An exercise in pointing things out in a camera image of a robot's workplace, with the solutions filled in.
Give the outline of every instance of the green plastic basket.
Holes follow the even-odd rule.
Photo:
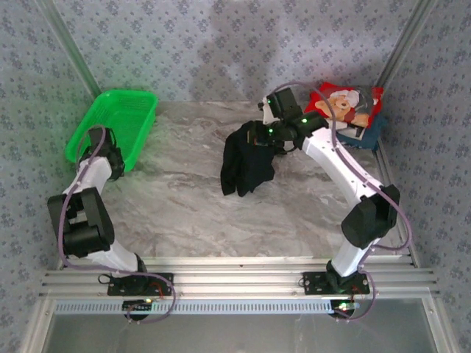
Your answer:
[[[65,147],[65,157],[75,163],[77,147],[83,134],[95,124],[113,129],[117,146],[121,148],[124,171],[134,168],[147,135],[155,121],[157,97],[138,90],[109,90],[100,94],[85,114]],[[79,155],[90,145],[86,138]]]

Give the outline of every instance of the purple cable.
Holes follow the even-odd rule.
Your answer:
[[[376,300],[376,285],[375,285],[375,281],[373,281],[373,278],[371,276],[371,274],[369,274],[369,272],[365,271],[364,270],[364,262],[366,261],[366,259],[368,258],[368,256],[375,250],[375,249],[383,249],[383,250],[388,250],[388,251],[391,251],[391,252],[398,252],[400,250],[403,250],[405,248],[407,248],[411,242],[412,242],[412,227],[411,227],[411,222],[408,220],[407,218],[407,215],[404,213],[404,211],[399,207],[399,205],[394,202],[394,200],[392,200],[389,196],[387,196],[380,188],[377,188],[375,185],[371,184],[368,182],[368,180],[359,172],[356,170],[355,167],[353,167],[347,160],[347,158],[341,153],[339,147],[337,146],[337,135],[336,135],[336,114],[335,112],[333,111],[333,108],[332,108],[332,105],[330,105],[330,102],[329,100],[324,96],[324,94],[322,94],[322,92],[316,87],[316,83],[315,82],[302,82],[302,81],[290,81],[290,82],[287,82],[283,85],[280,85],[278,86],[277,88],[275,88],[270,94],[273,94],[274,92],[276,92],[277,90],[280,90],[281,88],[285,88],[285,87],[288,87],[288,86],[292,86],[292,85],[301,85],[301,86],[304,86],[304,87],[307,87],[311,90],[313,90],[314,92],[316,92],[317,94],[319,94],[319,96],[322,98],[322,100],[326,103],[327,107],[329,108],[329,111],[330,111],[330,114],[332,114],[332,129],[331,129],[331,132],[332,132],[332,137],[331,137],[331,140],[332,140],[332,147],[334,148],[334,150],[336,151],[337,155],[339,156],[340,160],[350,169],[350,171],[352,173],[354,173],[360,180],[361,182],[363,182],[365,185],[367,185],[369,188],[371,188],[374,192],[376,192],[378,195],[380,195],[381,197],[383,197],[391,206],[393,206],[393,208],[397,211],[397,213],[400,215],[400,217],[402,218],[405,226],[406,226],[406,230],[407,230],[407,238],[406,238],[406,241],[403,245],[401,246],[398,246],[397,248],[395,247],[390,247],[390,246],[384,246],[384,245],[379,245],[379,244],[375,244],[375,245],[371,245],[368,249],[368,251],[364,254],[364,256],[361,258],[360,262],[358,263],[358,273],[360,274],[365,274],[366,277],[368,278],[368,280],[371,282],[371,286],[372,286],[372,302],[371,302],[371,305],[368,307],[368,309],[365,310],[365,312],[363,314],[361,314],[360,316],[356,316],[355,318],[348,318],[347,315],[345,315],[344,313],[340,312],[340,311],[336,311],[336,313],[340,314],[340,315],[343,315],[345,317],[347,317],[349,320],[351,321],[354,321],[354,320],[358,320],[360,318],[363,318],[365,317],[369,311],[373,308],[373,306],[375,305],[375,300]]]
[[[66,265],[69,268],[74,268],[74,269],[79,270],[79,271],[109,271],[111,273],[115,272],[115,273],[127,274],[127,275],[132,275],[132,276],[154,277],[155,279],[159,279],[161,281],[164,281],[165,284],[168,285],[169,288],[171,288],[171,293],[172,293],[172,296],[173,296],[173,300],[171,302],[171,306],[170,306],[169,310],[167,310],[167,312],[165,314],[159,316],[158,318],[153,318],[153,319],[149,319],[149,320],[145,320],[145,321],[137,321],[138,323],[142,323],[142,324],[153,324],[155,322],[162,321],[164,318],[169,317],[169,315],[173,311],[173,309],[175,307],[175,303],[177,301],[177,293],[175,292],[175,288],[172,285],[172,283],[167,280],[167,278],[164,278],[164,277],[162,277],[158,274],[148,274],[146,272],[119,271],[119,270],[116,270],[115,268],[107,267],[107,266],[104,266],[104,265],[78,266],[78,265],[74,265],[74,264],[70,263],[68,261],[67,257],[64,254],[64,245],[63,245],[63,241],[64,241],[64,223],[65,223],[65,214],[67,212],[68,203],[70,202],[71,197],[74,194],[74,191],[79,187],[79,185],[82,182],[83,178],[87,174],[87,171],[90,168],[90,163],[93,162],[93,159],[98,154],[98,151],[100,150],[100,148],[103,146],[103,143],[105,142],[105,137],[106,137],[105,127],[103,125],[95,125],[95,126],[92,126],[90,129],[93,129],[95,127],[100,127],[102,129],[102,131],[103,131],[102,139],[100,140],[98,146],[95,148],[95,150],[91,154],[91,156],[88,159],[88,161],[87,161],[85,167],[83,168],[82,172],[79,174],[79,177],[77,178],[77,182],[75,183],[75,185],[73,185],[71,187],[70,191],[67,193],[67,195],[65,197],[65,200],[64,200],[64,203],[63,203],[63,206],[62,206],[62,209],[60,210],[59,232],[58,232],[59,234],[57,236],[59,256],[60,256],[60,259],[62,260],[64,265]],[[131,310],[128,310],[128,312],[126,314],[126,317],[128,318],[128,320],[131,320],[130,311]]]

